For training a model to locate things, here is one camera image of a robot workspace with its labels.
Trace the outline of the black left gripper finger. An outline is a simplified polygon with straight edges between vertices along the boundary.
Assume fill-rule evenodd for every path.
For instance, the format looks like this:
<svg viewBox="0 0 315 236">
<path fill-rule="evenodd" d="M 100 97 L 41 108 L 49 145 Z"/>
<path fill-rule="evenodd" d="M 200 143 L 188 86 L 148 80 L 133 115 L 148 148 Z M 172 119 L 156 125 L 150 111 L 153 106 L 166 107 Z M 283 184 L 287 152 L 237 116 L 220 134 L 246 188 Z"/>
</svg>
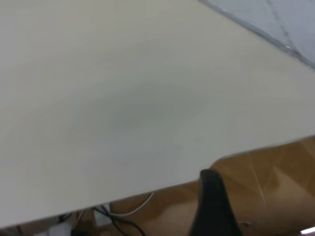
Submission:
<svg viewBox="0 0 315 236">
<path fill-rule="evenodd" d="M 200 172 L 199 195 L 190 236 L 241 236 L 221 175 L 211 169 Z"/>
</svg>

